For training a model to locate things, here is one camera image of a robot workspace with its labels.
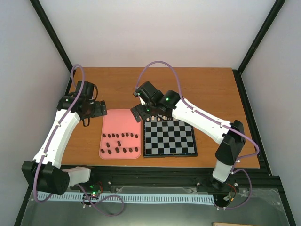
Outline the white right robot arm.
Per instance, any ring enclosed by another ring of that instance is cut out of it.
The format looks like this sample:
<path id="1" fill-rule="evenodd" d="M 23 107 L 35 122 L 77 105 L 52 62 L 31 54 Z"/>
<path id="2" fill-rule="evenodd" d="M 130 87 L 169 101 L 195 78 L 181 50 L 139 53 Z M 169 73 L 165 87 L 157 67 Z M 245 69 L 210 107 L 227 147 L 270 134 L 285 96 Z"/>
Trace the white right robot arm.
<path id="1" fill-rule="evenodd" d="M 161 114 L 193 126 L 216 142 L 219 147 L 215 152 L 217 162 L 212 177 L 222 183 L 228 179 L 246 142 L 241 122 L 217 118 L 172 90 L 163 95 L 160 90 L 148 92 L 139 88 L 133 95 L 141 102 L 131 109 L 137 122 Z"/>

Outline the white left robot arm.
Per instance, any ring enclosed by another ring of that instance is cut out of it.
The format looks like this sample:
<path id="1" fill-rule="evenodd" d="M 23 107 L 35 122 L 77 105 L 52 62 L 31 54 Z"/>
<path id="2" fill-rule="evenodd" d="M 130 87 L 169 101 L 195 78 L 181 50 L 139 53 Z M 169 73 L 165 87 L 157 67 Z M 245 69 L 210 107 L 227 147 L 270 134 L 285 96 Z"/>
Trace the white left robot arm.
<path id="1" fill-rule="evenodd" d="M 64 96 L 60 99 L 52 128 L 32 161 L 25 161 L 22 173 L 33 191 L 62 195 L 70 186 L 82 184 L 94 189 L 98 178 L 87 167 L 61 169 L 69 139 L 80 121 L 107 115 L 105 101 L 87 97 Z"/>

